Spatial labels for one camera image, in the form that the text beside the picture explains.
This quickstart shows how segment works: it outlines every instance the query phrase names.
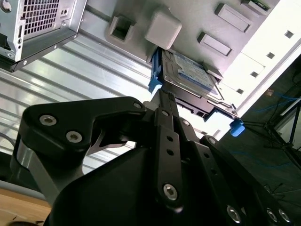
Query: sticker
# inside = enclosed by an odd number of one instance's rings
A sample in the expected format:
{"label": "sticker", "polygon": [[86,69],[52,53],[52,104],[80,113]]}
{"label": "sticker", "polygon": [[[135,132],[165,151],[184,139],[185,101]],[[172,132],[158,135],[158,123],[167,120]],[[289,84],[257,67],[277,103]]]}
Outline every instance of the sticker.
{"label": "sticker", "polygon": [[198,65],[196,62],[179,55],[174,55],[174,58],[175,62],[180,67],[180,69],[178,69],[178,73],[182,78],[193,82],[212,94],[218,95],[214,84],[201,65]]}

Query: wire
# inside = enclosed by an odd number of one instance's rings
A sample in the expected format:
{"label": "wire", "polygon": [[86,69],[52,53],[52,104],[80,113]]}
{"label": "wire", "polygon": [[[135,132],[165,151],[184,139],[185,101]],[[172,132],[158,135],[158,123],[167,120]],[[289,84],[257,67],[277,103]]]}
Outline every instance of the wire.
{"label": "wire", "polygon": [[3,137],[4,139],[6,139],[7,141],[9,141],[13,147],[15,147],[15,142],[12,138],[10,138],[9,136],[7,136],[6,134],[4,133],[0,133],[0,137]]}
{"label": "wire", "polygon": [[249,153],[246,153],[246,152],[230,152],[231,154],[241,154],[241,155],[246,155],[250,158],[252,158],[253,160],[255,160],[255,162],[261,166],[264,166],[266,168],[282,168],[282,167],[285,167],[285,166],[288,166],[288,165],[291,165],[292,163],[291,162],[287,162],[287,163],[284,163],[284,164],[281,164],[281,165],[277,165],[277,166],[269,166],[269,165],[266,165],[264,164],[263,162],[261,162],[260,160],[256,159],[255,157],[253,157],[251,154]]}
{"label": "wire", "polygon": [[[294,90],[295,88],[296,88],[295,85],[292,86],[292,87],[290,87],[290,89],[289,89],[286,93],[284,93],[283,96],[286,96],[287,94],[289,94],[289,93],[290,93],[292,90]],[[275,116],[275,114],[276,114],[276,112],[277,112],[277,110],[278,110],[278,108],[279,108],[279,104],[280,104],[281,99],[282,99],[282,97],[279,98],[279,100],[278,100],[278,102],[277,102],[277,106],[276,106],[276,108],[275,108],[273,114],[271,115],[271,117],[270,117],[269,120],[267,121],[267,123],[269,123],[269,122],[273,119],[273,117]]]}
{"label": "wire", "polygon": [[278,93],[278,92],[274,92],[274,94],[276,96],[282,97],[284,99],[290,99],[290,100],[298,100],[298,99],[300,99],[300,98],[297,98],[297,97],[287,97],[287,96],[283,95],[282,93]]}
{"label": "wire", "polygon": [[[285,104],[287,104],[287,103],[289,103],[289,102],[292,102],[292,101],[295,101],[295,100],[289,100],[289,101],[282,102],[282,103],[278,104],[278,106],[280,106],[280,105],[285,105]],[[260,109],[260,110],[256,110],[256,111],[253,111],[253,112],[264,112],[264,111],[269,110],[269,109],[272,109],[272,108],[274,108],[274,107],[277,107],[277,105],[273,105],[273,106],[270,106],[270,107],[266,107],[266,108],[263,108],[263,109]]]}

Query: metal panel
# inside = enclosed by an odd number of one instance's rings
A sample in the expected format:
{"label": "metal panel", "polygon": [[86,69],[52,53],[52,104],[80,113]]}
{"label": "metal panel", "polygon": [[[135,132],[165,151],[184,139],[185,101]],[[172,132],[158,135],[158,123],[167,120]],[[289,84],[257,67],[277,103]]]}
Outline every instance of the metal panel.
{"label": "metal panel", "polygon": [[[16,139],[22,113],[30,105],[122,96],[151,100],[147,91],[151,66],[108,44],[103,35],[107,25],[107,21],[86,11],[76,40],[15,73],[0,70],[1,133]],[[134,145],[129,142],[125,147],[86,157],[84,173]],[[0,151],[12,150],[12,145],[0,138]]]}

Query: metal rod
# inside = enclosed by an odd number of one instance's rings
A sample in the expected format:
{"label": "metal rod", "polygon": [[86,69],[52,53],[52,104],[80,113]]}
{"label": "metal rod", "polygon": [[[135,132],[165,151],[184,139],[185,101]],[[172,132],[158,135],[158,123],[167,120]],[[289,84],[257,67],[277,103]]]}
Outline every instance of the metal rod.
{"label": "metal rod", "polygon": [[292,127],[291,137],[290,137],[290,141],[289,141],[290,144],[293,143],[293,139],[295,137],[295,132],[296,132],[297,123],[298,123],[299,114],[300,114],[300,108],[301,108],[301,102],[298,103],[297,110],[296,110],[296,116],[293,121],[293,127]]}

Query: hard drive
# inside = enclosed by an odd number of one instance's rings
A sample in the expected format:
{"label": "hard drive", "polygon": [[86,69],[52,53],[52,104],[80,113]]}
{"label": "hard drive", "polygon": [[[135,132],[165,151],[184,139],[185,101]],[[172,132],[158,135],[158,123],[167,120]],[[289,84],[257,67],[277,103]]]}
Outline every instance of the hard drive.
{"label": "hard drive", "polygon": [[152,58],[150,91],[162,85],[175,95],[177,104],[205,120],[216,111],[237,118],[234,105],[223,98],[217,83],[201,64],[175,51],[159,48]]}

